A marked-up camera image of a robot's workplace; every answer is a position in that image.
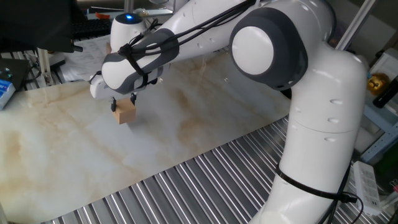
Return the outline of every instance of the computer monitor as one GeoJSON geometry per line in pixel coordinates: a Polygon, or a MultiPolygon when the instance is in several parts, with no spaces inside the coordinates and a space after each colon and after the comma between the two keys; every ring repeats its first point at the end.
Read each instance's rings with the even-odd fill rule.
{"type": "Polygon", "coordinates": [[[0,52],[73,52],[71,0],[0,1],[0,52]]]}

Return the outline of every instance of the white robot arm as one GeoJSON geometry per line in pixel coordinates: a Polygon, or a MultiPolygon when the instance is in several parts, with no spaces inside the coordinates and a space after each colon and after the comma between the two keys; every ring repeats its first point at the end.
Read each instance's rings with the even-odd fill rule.
{"type": "MultiPolygon", "coordinates": [[[[115,19],[113,49],[138,34],[134,16],[115,19]]],[[[122,95],[138,91],[164,65],[230,45],[243,75],[275,90],[292,89],[280,172],[251,223],[318,223],[349,166],[366,91],[360,59],[325,42],[332,27],[331,9],[321,0],[191,0],[128,55],[109,54],[91,92],[98,98],[99,84],[122,95]]]]}

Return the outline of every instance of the metal rod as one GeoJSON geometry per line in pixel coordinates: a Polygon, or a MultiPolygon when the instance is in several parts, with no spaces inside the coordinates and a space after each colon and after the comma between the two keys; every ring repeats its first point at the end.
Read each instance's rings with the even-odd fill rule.
{"type": "Polygon", "coordinates": [[[365,0],[355,18],[349,25],[347,31],[344,33],[344,36],[338,43],[336,50],[346,50],[348,48],[351,41],[353,41],[354,37],[356,36],[360,28],[362,28],[362,25],[365,23],[366,19],[372,12],[376,3],[377,0],[365,0]]]}
{"type": "Polygon", "coordinates": [[[132,13],[134,10],[134,0],[124,0],[124,12],[132,13]]]}

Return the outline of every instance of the marble surface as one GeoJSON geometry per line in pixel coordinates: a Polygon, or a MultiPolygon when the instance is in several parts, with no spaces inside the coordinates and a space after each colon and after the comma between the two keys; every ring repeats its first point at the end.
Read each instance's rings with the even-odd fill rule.
{"type": "Polygon", "coordinates": [[[16,93],[0,111],[0,202],[9,221],[44,222],[250,133],[289,100],[241,75],[230,55],[172,65],[118,125],[87,82],[16,93]]]}

